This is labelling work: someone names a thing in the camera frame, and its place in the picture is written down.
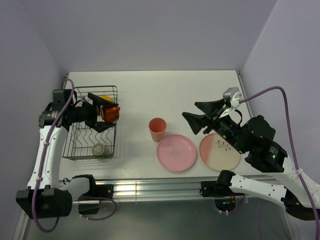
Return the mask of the red and black mug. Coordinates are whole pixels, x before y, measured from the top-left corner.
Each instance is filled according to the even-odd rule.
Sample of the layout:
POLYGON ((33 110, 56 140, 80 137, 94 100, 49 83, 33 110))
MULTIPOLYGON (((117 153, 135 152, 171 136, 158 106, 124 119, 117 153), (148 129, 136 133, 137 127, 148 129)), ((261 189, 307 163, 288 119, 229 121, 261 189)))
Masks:
POLYGON ((120 118, 120 110, 119 106, 102 107, 101 117, 105 123, 116 123, 120 118))

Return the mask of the yellow bowl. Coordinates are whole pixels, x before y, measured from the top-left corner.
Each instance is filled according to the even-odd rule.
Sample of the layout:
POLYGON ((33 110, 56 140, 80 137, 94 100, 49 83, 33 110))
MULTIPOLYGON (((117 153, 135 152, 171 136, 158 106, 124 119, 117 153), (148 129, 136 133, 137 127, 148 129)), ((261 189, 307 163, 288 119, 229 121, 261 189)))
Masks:
POLYGON ((107 96, 107 95, 99 95, 98 97, 101 98, 101 99, 104 99, 106 101, 109 101, 109 102, 114 102, 114 100, 111 97, 107 96))

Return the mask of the small speckled ceramic cup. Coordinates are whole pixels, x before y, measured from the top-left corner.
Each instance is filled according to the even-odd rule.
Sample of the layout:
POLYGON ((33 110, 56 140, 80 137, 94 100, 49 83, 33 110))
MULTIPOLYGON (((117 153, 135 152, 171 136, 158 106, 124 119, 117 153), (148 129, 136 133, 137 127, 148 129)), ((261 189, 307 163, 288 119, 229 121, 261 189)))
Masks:
POLYGON ((108 147, 102 143, 95 144, 92 147, 91 152, 97 159, 109 159, 111 157, 108 147))

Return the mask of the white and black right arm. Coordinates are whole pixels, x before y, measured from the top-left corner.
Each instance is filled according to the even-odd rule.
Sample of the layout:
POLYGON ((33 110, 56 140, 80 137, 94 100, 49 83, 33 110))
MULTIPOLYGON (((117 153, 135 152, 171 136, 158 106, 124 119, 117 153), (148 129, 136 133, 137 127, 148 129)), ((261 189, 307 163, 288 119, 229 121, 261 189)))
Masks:
POLYGON ((296 168, 288 153, 274 141, 275 129, 263 116, 250 118, 244 125, 232 120, 230 113, 237 112, 242 103, 238 97, 210 102, 195 102, 203 114, 183 112, 192 132, 204 134, 211 131, 222 137, 254 169, 267 173, 278 181, 268 184, 223 169, 214 184, 201 193, 208 197, 225 197, 232 193, 247 194, 273 202, 300 220, 320 218, 320 186, 296 168))

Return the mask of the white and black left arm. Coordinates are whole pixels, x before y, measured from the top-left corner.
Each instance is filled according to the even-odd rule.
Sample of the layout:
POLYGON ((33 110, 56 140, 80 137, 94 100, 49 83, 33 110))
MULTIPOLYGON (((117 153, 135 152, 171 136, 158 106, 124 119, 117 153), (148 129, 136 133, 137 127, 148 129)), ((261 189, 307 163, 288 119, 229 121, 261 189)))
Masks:
POLYGON ((113 112, 118 103, 105 97, 87 94, 81 105, 73 89, 56 89, 52 102, 38 118, 39 148, 35 166, 25 190, 16 193, 16 202, 33 220, 67 217, 78 199, 97 199, 98 188, 91 174, 76 175, 61 187, 59 172, 62 151, 73 124, 84 123, 102 133, 116 126, 113 112))

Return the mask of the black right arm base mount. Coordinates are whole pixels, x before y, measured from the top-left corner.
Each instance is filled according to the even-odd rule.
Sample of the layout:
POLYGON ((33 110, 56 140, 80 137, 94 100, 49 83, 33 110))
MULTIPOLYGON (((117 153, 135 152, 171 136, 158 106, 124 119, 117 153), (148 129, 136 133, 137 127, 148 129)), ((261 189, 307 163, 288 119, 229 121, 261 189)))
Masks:
POLYGON ((214 200, 214 204, 218 210, 232 211, 236 207, 236 195, 229 188, 217 185, 216 181, 202 181, 199 194, 202 197, 224 198, 225 200, 214 200))

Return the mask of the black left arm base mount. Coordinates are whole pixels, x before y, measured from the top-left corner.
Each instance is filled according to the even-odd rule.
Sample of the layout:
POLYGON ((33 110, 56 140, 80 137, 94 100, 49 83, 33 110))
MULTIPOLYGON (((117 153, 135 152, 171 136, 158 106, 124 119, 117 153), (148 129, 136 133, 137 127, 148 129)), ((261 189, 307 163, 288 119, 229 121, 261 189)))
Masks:
POLYGON ((64 186, 61 189, 67 190, 73 201, 79 201, 78 212, 81 217, 91 221, 99 221, 111 217, 116 212, 118 205, 113 200, 115 188, 113 184, 97 184, 91 174, 76 175, 72 179, 65 177, 62 182, 64 186), (99 212, 103 201, 113 203, 114 207, 111 213, 105 217, 92 217, 99 212))

